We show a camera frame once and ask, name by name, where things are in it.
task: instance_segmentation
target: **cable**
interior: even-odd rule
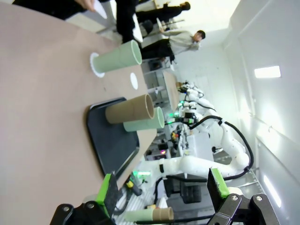
[[[207,117],[204,117],[202,120],[200,120],[198,123],[190,126],[189,128],[192,130],[194,128],[196,128],[197,126],[199,126],[200,124],[202,124],[203,122],[205,122],[206,120],[210,120],[210,119],[215,119],[215,120],[219,120],[219,121],[222,121],[223,118],[219,117],[219,116],[207,116]],[[236,133],[238,133],[238,135],[241,137],[241,139],[243,140],[243,142],[245,143],[245,146],[246,148],[248,149],[248,152],[249,152],[249,155],[250,155],[250,163],[249,165],[244,169],[244,172],[240,173],[240,174],[237,174],[237,175],[234,175],[234,176],[230,176],[230,177],[226,177],[227,180],[231,180],[231,179],[235,179],[235,178],[239,178],[241,176],[243,176],[244,174],[246,174],[250,168],[253,166],[253,163],[254,163],[254,155],[253,155],[253,152],[246,140],[246,138],[244,137],[244,135],[239,131],[239,129],[236,128],[236,126],[234,126],[233,124],[225,121],[225,124],[230,126],[232,129],[235,130]]]
[[[199,92],[200,94],[202,94],[202,96],[200,96],[199,98],[202,98],[202,97],[204,97],[204,94],[203,93],[201,93],[201,92]],[[188,94],[186,93],[186,95],[185,95],[185,97],[184,97],[184,101],[186,101],[187,100],[187,96],[188,96]]]
[[[214,215],[209,215],[209,216],[202,216],[202,217],[193,217],[193,218],[184,218],[184,219],[175,219],[173,220],[171,223],[169,223],[170,225],[173,225],[175,223],[188,223],[188,222],[192,222],[192,221],[198,221],[198,220],[204,220],[204,219],[210,219],[212,218]],[[158,224],[158,221],[136,221],[136,224]]]
[[[173,223],[187,223],[192,221],[198,221],[198,220],[204,220],[204,219],[210,219],[213,215],[209,216],[202,216],[202,217],[194,217],[194,218],[185,218],[185,219],[175,219]]]
[[[199,126],[200,124],[202,124],[203,122],[205,122],[206,120],[210,120],[210,119],[215,119],[215,120],[219,120],[219,121],[222,121],[223,118],[219,117],[219,116],[207,116],[207,117],[204,117],[202,120],[200,120],[198,123],[190,126],[189,128],[192,130],[194,128],[196,128],[197,126]],[[244,135],[236,128],[236,126],[234,126],[233,124],[229,123],[229,122],[225,122],[226,125],[230,126],[232,129],[235,130],[235,132],[238,133],[238,135],[241,137],[241,139],[243,140],[243,142],[245,143],[245,146],[246,148],[248,149],[248,152],[249,152],[249,155],[250,155],[250,163],[248,166],[246,166],[244,168],[244,171],[240,174],[237,174],[237,175],[234,175],[234,176],[229,176],[229,177],[225,177],[224,180],[233,180],[233,179],[237,179],[237,178],[240,178],[242,176],[244,176],[247,172],[249,172],[249,170],[251,169],[251,167],[253,166],[253,163],[254,163],[254,155],[253,155],[253,152],[246,140],[246,138],[244,137]],[[199,182],[199,183],[205,183],[207,182],[207,179],[206,178],[203,178],[203,179],[185,179],[185,178],[181,178],[181,177],[176,177],[176,176],[171,176],[171,175],[168,175],[166,176],[167,179],[171,178],[171,179],[175,179],[175,180],[179,180],[179,181],[183,181],[183,182]],[[157,202],[157,198],[158,198],[158,183],[162,180],[163,178],[159,178],[156,182],[156,185],[155,185],[155,200],[154,200],[154,203],[156,204]]]
[[[204,105],[202,105],[202,104],[200,104],[200,103],[198,103],[198,102],[196,102],[199,106],[201,106],[201,107],[203,107],[203,108],[206,108],[206,109],[212,109],[213,111],[215,111],[216,112],[216,110],[215,109],[213,109],[213,108],[210,108],[210,107],[207,107],[207,106],[204,106]]]
[[[130,191],[128,188],[126,188],[126,201],[121,209],[119,209],[117,206],[115,207],[117,210],[113,211],[114,215],[119,216],[126,210],[126,208],[128,206],[128,202],[131,198],[131,195],[132,195],[132,191]]]
[[[155,194],[155,198],[154,198],[154,204],[156,205],[156,202],[158,201],[158,185],[160,183],[160,181],[162,180],[163,178],[159,178],[156,183],[155,183],[155,190],[154,190],[154,194]]]

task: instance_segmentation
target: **ceiling light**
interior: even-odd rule
[[[269,191],[271,192],[276,204],[278,207],[281,207],[281,199],[277,193],[277,191],[275,190],[274,186],[271,184],[271,182],[269,181],[268,177],[266,175],[263,176],[263,181],[266,184],[267,188],[269,189]]]
[[[254,70],[256,78],[276,78],[281,77],[279,66],[265,67]]]

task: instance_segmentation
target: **brown paper cup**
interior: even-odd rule
[[[173,220],[174,212],[171,207],[165,209],[154,209],[152,216],[153,221]]]
[[[177,88],[180,88],[182,85],[183,85],[183,83],[181,83],[181,82],[176,82],[176,87],[177,87]]]
[[[105,116],[110,124],[153,119],[152,98],[146,94],[109,106],[105,110]]]

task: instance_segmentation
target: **man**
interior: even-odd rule
[[[180,6],[169,7],[168,3],[164,4],[163,8],[154,9],[151,11],[137,12],[137,20],[142,23],[146,20],[150,20],[153,24],[156,24],[156,18],[160,21],[169,21],[171,18],[178,16],[182,11],[188,11],[191,6],[188,2],[180,4]]]
[[[97,0],[15,0],[14,5],[30,8],[38,12],[66,20],[79,12],[86,10],[95,12],[94,2]],[[138,0],[116,0],[117,32],[122,35],[123,43],[134,39],[132,19]]]
[[[188,31],[166,31],[161,33],[168,36],[168,39],[159,40],[141,49],[143,59],[164,58],[186,51],[197,51],[199,43],[205,39],[203,30],[192,35]]]

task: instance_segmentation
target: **desk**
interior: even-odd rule
[[[90,54],[115,48],[109,39],[6,3],[0,21],[0,224],[45,225],[59,204],[77,207],[102,184],[85,126],[89,106],[134,98],[147,86],[140,66],[93,74]],[[119,187],[156,133],[138,132],[140,151]]]
[[[165,87],[167,89],[168,97],[170,99],[171,109],[175,111],[180,101],[179,94],[176,87],[177,78],[173,74],[164,72],[164,79],[165,79]]]

